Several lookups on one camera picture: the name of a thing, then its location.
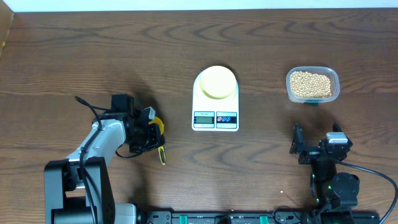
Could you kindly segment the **yellow measuring scoop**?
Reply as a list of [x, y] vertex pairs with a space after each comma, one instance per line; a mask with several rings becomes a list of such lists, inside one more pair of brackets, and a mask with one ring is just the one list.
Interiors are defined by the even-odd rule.
[[[155, 123], [155, 124], [157, 124], [159, 126], [160, 134], [163, 137], [164, 136], [163, 135], [163, 133], [164, 133], [164, 124], [163, 124], [162, 120], [156, 116], [153, 121], [149, 122], [149, 124], [152, 124], [152, 123]], [[163, 166], [166, 165], [166, 153], [165, 153], [164, 145], [165, 144], [163, 144], [162, 146], [158, 147], [159, 158], [160, 158], [161, 164]]]

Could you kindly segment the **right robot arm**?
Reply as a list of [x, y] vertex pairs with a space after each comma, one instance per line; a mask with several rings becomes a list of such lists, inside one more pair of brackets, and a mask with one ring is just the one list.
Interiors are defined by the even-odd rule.
[[317, 146], [308, 146], [300, 125], [294, 126], [290, 153], [298, 155], [299, 164], [311, 166], [310, 191], [318, 203], [303, 215], [304, 223], [354, 223], [352, 208], [358, 205], [360, 181], [358, 176], [336, 169], [353, 143], [338, 124], [332, 129]]

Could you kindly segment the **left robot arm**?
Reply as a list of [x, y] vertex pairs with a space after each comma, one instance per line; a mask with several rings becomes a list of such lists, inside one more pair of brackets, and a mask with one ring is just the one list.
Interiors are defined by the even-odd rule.
[[123, 145], [131, 158], [164, 148], [164, 127], [155, 109], [136, 108], [127, 94], [112, 95], [108, 109], [75, 99], [95, 117], [75, 151], [45, 166], [46, 223], [148, 223], [147, 213], [134, 204], [115, 202], [108, 166]]

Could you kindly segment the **white digital kitchen scale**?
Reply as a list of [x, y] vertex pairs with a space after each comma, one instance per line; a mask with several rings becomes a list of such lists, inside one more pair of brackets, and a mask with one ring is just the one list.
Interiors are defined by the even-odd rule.
[[193, 84], [192, 129], [194, 131], [235, 132], [239, 129], [239, 85], [223, 99], [206, 96], [200, 87], [205, 71]]

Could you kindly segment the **yellow bowl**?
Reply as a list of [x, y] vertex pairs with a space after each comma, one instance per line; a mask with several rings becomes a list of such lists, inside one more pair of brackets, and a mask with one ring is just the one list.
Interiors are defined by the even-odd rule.
[[201, 92], [214, 100], [231, 96], [237, 85], [234, 73], [223, 66], [208, 67], [200, 74], [199, 87]]

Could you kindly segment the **clear plastic container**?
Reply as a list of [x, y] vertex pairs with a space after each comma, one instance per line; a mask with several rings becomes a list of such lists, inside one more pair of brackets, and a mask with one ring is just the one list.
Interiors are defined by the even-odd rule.
[[340, 81], [337, 73], [328, 67], [295, 67], [286, 76], [286, 88], [291, 102], [328, 103], [339, 96]]

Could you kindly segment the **soybeans in container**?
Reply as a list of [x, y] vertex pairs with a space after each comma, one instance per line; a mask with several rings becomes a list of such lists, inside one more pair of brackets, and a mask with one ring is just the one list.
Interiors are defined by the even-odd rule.
[[290, 87], [295, 96], [302, 98], [328, 98], [332, 95], [330, 79], [317, 73], [293, 72]]

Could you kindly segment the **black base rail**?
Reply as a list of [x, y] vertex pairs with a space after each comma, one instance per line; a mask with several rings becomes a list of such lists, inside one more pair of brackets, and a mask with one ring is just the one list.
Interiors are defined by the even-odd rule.
[[151, 211], [139, 212], [137, 224], [377, 224], [380, 221], [378, 214], [373, 212], [323, 212], [317, 211], [293, 212], [288, 209], [277, 209], [274, 212], [264, 213], [193, 213]]

